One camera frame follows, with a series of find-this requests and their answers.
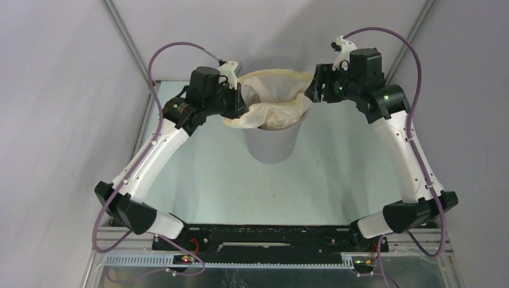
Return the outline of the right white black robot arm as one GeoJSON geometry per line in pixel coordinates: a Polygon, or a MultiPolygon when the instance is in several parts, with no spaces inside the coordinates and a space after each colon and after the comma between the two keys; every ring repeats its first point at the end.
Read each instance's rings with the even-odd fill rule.
{"type": "Polygon", "coordinates": [[[384,154],[396,172],[401,199],[351,223],[349,243],[355,250],[364,251],[373,238],[402,233],[435,220],[459,200],[432,175],[415,128],[406,127],[410,104],[399,85],[386,84],[380,52],[375,48],[353,50],[346,64],[347,69],[318,64],[305,95],[313,102],[354,102],[383,141],[384,154]]]}

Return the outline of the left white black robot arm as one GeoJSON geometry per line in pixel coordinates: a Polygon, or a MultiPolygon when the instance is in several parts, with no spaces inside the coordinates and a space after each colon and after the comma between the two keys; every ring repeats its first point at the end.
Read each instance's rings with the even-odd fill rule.
{"type": "Polygon", "coordinates": [[[221,115],[236,119],[247,113],[237,74],[241,64],[223,62],[218,68],[197,67],[188,85],[162,108],[162,120],[128,163],[110,183],[99,182],[94,193],[107,206],[107,213],[131,232],[152,233],[166,237],[176,250],[190,242],[185,222],[147,205],[145,199],[157,175],[176,150],[207,117],[221,115]]]}

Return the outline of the translucent cream trash bag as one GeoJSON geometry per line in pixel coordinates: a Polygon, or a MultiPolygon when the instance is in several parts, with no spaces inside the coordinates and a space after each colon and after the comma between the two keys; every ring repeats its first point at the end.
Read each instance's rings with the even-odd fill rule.
{"type": "Polygon", "coordinates": [[[304,95],[313,75],[287,69],[259,70],[241,76],[242,98],[248,112],[240,118],[222,117],[230,128],[283,130],[296,124],[313,104],[304,95]]]}

